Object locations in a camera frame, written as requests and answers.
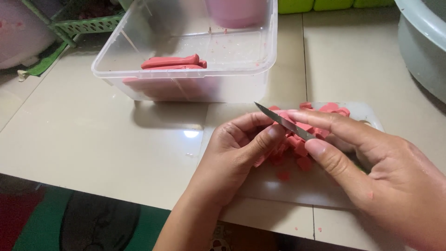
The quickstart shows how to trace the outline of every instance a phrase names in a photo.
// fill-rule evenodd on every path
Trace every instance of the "knife blade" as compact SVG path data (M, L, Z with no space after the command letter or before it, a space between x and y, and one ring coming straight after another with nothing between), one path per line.
M261 105L261 104L259 104L257 102L254 102L254 103L260 109L260 111L263 112L266 116L270 117L272 120L274 120L275 122L281 124L282 126L287 128L288 130L294 132L295 134L297 134L299 137L301 137L305 141L308 141L308 140L310 140L312 138L316 138L315 136L309 134L307 131L305 131L304 129L300 128L299 126L293 124L292 122L288 121L285 118L280 117L277 113L273 112L272 110L264 107L263 105Z

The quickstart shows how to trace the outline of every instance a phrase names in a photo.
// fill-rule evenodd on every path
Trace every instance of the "left hand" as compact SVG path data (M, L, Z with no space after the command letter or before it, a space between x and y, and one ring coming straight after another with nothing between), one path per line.
M217 127L185 194L220 207L227 205L253 164L285 139L285 129L272 123L257 112Z

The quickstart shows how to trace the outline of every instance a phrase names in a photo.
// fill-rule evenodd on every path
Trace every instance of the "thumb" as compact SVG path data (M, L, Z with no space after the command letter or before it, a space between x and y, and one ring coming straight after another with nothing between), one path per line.
M365 201L373 199L372 180L343 152L333 145L311 139L305 149L341 185L351 201L362 208Z
M281 125L270 125L245 147L243 155L246 163L252 166L262 155L271 151L285 138L285 129Z

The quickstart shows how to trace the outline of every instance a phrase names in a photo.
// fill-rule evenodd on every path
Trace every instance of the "hand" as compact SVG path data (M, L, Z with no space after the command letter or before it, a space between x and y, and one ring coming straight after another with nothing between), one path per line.
M292 111L289 116L329 130L337 137L331 140L335 145L356 151L372 166L366 175L328 142L305 143L360 210L417 250L445 249L446 178L416 146L335 113Z
M227 205L253 164L284 138L281 125L261 112L248 113L217 127L185 194Z

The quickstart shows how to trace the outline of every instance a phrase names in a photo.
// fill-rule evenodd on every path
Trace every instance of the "pink cup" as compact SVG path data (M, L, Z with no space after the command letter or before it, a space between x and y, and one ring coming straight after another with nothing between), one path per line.
M207 0L211 17L224 28L244 28L262 23L267 0Z

